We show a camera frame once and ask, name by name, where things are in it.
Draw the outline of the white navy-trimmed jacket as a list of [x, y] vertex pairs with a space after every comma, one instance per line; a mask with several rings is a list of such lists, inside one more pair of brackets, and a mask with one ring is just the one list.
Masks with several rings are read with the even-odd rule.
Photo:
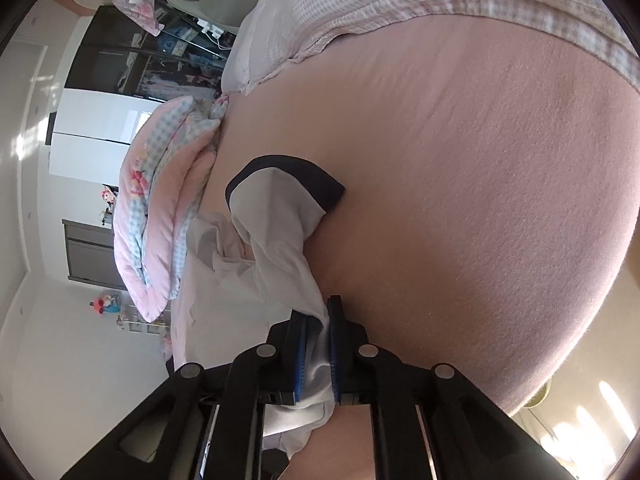
[[267, 448], [288, 456], [334, 410], [330, 318], [304, 245], [344, 186], [323, 169], [285, 155], [260, 156], [227, 185], [228, 214], [201, 212], [186, 233], [179, 296], [171, 306], [175, 366], [228, 364], [262, 344], [274, 324], [311, 316], [302, 394], [292, 408], [267, 408]]

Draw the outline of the green slippers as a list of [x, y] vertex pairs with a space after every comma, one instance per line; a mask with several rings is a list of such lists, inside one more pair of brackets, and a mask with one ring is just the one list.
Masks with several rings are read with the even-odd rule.
[[523, 404], [524, 410], [531, 410], [539, 406], [548, 398], [552, 386], [552, 379], [549, 378], [542, 386]]

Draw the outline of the red blue plush toy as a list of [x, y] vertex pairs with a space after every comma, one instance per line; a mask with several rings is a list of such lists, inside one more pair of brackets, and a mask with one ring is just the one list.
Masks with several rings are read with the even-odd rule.
[[122, 306], [118, 295], [105, 294], [90, 302], [92, 310], [99, 315], [119, 313]]

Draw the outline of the grey door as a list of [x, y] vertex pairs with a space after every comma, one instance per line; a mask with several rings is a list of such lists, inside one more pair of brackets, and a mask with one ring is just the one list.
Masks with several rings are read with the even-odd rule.
[[126, 290], [114, 255], [114, 234], [103, 226], [62, 220], [70, 281]]

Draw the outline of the pink bed sheet mattress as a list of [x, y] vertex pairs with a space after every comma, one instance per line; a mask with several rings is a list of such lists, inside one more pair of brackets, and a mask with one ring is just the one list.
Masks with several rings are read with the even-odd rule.
[[515, 412], [610, 290], [639, 209], [639, 95], [561, 39], [424, 16], [343, 37], [230, 98], [204, 208], [252, 159], [345, 185], [308, 240], [325, 295], [403, 361]]

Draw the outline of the folded pink checkered quilt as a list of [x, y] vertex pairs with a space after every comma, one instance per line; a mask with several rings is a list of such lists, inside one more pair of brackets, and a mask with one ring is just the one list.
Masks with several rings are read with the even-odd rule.
[[178, 296], [186, 231], [216, 162], [228, 104], [228, 96], [165, 102], [134, 136], [120, 167], [114, 257], [145, 321], [155, 321]]

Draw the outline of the white black wardrobe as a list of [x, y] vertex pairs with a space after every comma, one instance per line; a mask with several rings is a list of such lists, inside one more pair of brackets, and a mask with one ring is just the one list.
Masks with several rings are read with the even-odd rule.
[[208, 34], [165, 3], [155, 16], [158, 35], [114, 6], [100, 6], [74, 33], [47, 133], [52, 176], [115, 185], [129, 145], [160, 104], [219, 96], [232, 36]]

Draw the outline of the pink hanging garment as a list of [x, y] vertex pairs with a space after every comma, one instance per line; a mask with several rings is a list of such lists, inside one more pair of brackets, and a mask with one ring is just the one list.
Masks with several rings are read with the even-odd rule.
[[112, 0], [117, 10], [143, 30], [157, 37], [163, 31], [164, 25], [157, 21], [154, 2], [155, 0]]

